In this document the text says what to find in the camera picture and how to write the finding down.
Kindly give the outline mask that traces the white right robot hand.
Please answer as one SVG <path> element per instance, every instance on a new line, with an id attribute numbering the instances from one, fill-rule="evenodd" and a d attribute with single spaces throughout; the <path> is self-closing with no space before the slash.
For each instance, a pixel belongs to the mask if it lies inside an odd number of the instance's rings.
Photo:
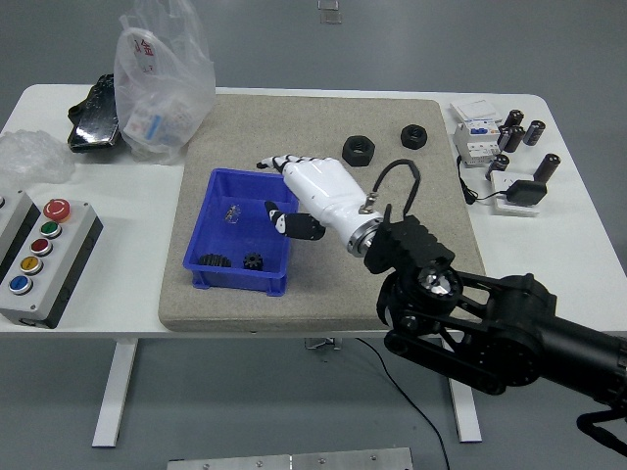
<path id="1" fill-rule="evenodd" d="M 360 212 L 366 194 L 335 159 L 284 155 L 265 158 L 257 167 L 277 170 L 308 214 L 321 226 L 335 229 L 349 250 L 383 219 L 377 211 Z"/>

